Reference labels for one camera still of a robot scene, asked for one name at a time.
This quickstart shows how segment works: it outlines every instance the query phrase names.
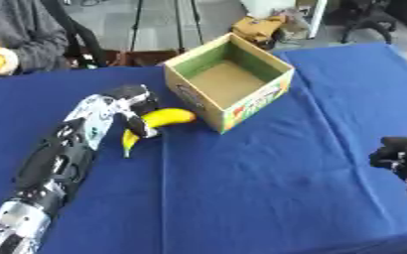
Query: floor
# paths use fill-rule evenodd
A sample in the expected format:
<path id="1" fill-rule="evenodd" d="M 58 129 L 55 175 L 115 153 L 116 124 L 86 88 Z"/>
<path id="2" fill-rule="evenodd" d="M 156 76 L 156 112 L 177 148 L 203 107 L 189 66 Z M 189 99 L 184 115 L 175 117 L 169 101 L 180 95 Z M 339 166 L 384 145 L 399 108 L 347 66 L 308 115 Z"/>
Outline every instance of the floor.
<path id="1" fill-rule="evenodd" d="M 232 23 L 245 15 L 239 0 L 196 0 L 201 14 L 203 38 L 209 41 L 225 34 Z M 107 0 L 96 6 L 82 7 L 81 0 L 72 0 L 68 12 L 91 29 L 106 49 L 127 50 L 132 38 L 138 0 Z M 144 0 L 136 51 L 176 49 L 178 47 L 174 0 Z M 200 44 L 191 0 L 179 0 L 185 47 Z M 341 27 L 321 26 L 314 40 L 278 43 L 276 49 L 298 49 L 339 46 Z M 400 24 L 393 33 L 394 46 L 407 58 L 407 27 Z M 372 31 L 356 31 L 353 42 L 382 41 Z"/>

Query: tripod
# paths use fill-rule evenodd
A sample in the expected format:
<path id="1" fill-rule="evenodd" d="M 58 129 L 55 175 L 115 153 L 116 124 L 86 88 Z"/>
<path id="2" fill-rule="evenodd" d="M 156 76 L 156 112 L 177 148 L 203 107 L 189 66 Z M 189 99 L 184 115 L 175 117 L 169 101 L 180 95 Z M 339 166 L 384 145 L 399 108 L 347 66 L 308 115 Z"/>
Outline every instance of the tripod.
<path id="1" fill-rule="evenodd" d="M 198 34 L 199 34 L 199 39 L 201 41 L 201 44 L 203 44 L 204 43 L 204 37 L 203 37 L 203 34 L 202 34 L 201 15 L 199 14 L 198 5 L 196 3 L 196 0 L 190 0 L 190 1 L 191 1 L 191 4 L 192 4 L 193 15 L 194 15 L 195 22 L 196 22 L 196 28 L 197 28 Z M 144 4 L 144 0 L 139 0 L 139 3 L 137 5 L 136 19 L 135 19 L 135 22 L 134 22 L 134 26 L 132 27 L 133 37 L 132 37 L 130 52 L 134 52 L 134 48 L 136 46 L 137 35 L 138 35 L 138 32 L 139 32 L 140 19 L 141 19 L 141 16 L 142 16 L 143 4 Z M 179 0 L 174 0 L 174 8 L 175 8 L 175 15 L 176 15 L 176 26 L 177 26 L 177 32 L 178 32 L 178 42 L 179 42 L 178 51 L 181 54 L 181 53 L 183 53 L 185 51 L 185 48 L 184 48 L 184 35 L 182 33 L 182 20 L 181 20 L 181 10 L 180 10 L 180 7 L 179 7 Z"/>

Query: blue tablecloth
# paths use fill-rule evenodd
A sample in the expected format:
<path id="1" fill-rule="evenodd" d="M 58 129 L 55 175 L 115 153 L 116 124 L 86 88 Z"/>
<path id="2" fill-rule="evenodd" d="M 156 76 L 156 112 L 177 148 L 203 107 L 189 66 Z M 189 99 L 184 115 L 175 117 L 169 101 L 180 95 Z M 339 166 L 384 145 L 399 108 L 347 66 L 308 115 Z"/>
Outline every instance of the blue tablecloth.
<path id="1" fill-rule="evenodd" d="M 407 62 L 381 44 L 278 54 L 289 93 L 220 136 L 164 129 L 122 159 L 115 125 L 42 253 L 275 254 L 407 233 L 405 185 L 367 156 L 407 135 Z M 0 202 L 34 144 L 84 97 L 145 83 L 184 106 L 161 67 L 0 79 Z"/>

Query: printed label on box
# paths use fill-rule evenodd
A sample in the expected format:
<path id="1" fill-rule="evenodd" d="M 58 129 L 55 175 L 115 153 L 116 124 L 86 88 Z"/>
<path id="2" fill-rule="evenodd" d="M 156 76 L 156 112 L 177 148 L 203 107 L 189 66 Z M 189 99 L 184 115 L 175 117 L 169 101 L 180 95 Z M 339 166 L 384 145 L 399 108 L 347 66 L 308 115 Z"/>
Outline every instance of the printed label on box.
<path id="1" fill-rule="evenodd" d="M 186 101 L 190 106 L 192 106 L 197 111 L 206 111 L 205 106 L 201 103 L 203 98 L 199 94 L 195 94 L 188 86 L 178 84 L 178 92 L 180 96 Z"/>
<path id="2" fill-rule="evenodd" d="M 229 130 L 239 122 L 250 117 L 259 109 L 263 108 L 282 93 L 282 89 L 286 87 L 287 78 L 281 78 L 276 85 L 270 85 L 269 87 L 262 89 L 247 102 L 238 105 L 233 110 L 228 111 L 224 115 L 224 130 Z"/>

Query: open cardboard box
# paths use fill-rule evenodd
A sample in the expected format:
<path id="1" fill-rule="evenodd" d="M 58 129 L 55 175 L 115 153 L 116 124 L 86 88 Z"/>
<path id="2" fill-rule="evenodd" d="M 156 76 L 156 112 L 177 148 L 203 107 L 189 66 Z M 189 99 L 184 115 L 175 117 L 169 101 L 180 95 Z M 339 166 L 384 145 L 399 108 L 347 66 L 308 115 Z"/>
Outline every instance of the open cardboard box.
<path id="1" fill-rule="evenodd" d="M 234 34 L 165 62 L 167 84 L 223 133 L 289 88 L 294 68 Z"/>

